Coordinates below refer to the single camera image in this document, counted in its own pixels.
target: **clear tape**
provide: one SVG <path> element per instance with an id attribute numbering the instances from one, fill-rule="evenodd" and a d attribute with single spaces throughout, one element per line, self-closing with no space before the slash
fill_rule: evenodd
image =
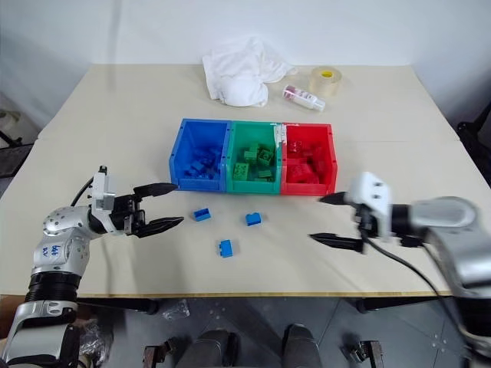
<path id="1" fill-rule="evenodd" d="M 317 67 L 310 74 L 310 91 L 319 97 L 332 97 L 338 90 L 341 78 L 341 72 L 334 67 Z"/>

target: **blue lego brick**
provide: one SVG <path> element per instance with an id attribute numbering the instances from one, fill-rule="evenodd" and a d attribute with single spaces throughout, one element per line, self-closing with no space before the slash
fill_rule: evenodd
<path id="1" fill-rule="evenodd" d="M 212 217 L 212 215 L 209 213 L 208 209 L 199 209 L 198 211 L 194 212 L 194 219 L 197 221 L 206 220 L 210 217 Z"/>
<path id="2" fill-rule="evenodd" d="M 261 223 L 261 215 L 258 212 L 249 213 L 245 216 L 247 226 L 257 225 Z"/>
<path id="3" fill-rule="evenodd" d="M 183 119 L 169 158 L 179 190 L 226 192 L 226 156 L 232 122 Z"/>
<path id="4" fill-rule="evenodd" d="M 220 242 L 219 249 L 220 249 L 220 255 L 222 257 L 227 258 L 233 256 L 232 243 L 230 242 L 230 240 L 227 239 Z"/>

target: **white towel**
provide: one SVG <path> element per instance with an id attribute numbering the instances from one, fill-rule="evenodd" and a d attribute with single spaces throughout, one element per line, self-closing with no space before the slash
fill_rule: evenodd
<path id="1" fill-rule="evenodd" d="M 203 56 L 203 67 L 209 96 L 230 106 L 266 105 L 265 83 L 296 72 L 257 37 L 215 48 Z"/>

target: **table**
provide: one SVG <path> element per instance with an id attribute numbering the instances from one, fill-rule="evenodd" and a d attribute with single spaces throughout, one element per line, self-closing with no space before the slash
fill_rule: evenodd
<path id="1" fill-rule="evenodd" d="M 372 171 L 393 188 L 395 202 L 435 196 L 474 201 L 491 231 L 489 187 L 411 67 L 339 67 L 342 85 L 323 113 L 280 97 L 287 83 L 307 87 L 310 69 L 271 84 L 266 107 L 236 108 L 209 99 L 200 66 L 92 66 L 0 200 L 0 293 L 26 292 L 42 219 L 69 204 L 99 165 L 116 178 L 118 195 L 169 181 L 168 157 L 183 117 L 330 123 L 337 190 L 346 190 L 360 171 Z M 149 238 L 105 235 L 93 241 L 80 296 L 431 295 L 417 276 L 371 249 L 359 255 L 307 236 L 356 236 L 348 207 L 312 197 L 201 192 L 172 192 L 145 199 L 142 207 L 147 221 L 186 219 Z M 192 211 L 203 207 L 212 219 L 194 222 Z M 256 211 L 264 222 L 248 228 L 245 215 Z M 227 238 L 235 255 L 223 259 L 217 245 Z M 384 246 L 448 294 L 422 250 L 396 247 L 395 241 Z"/>

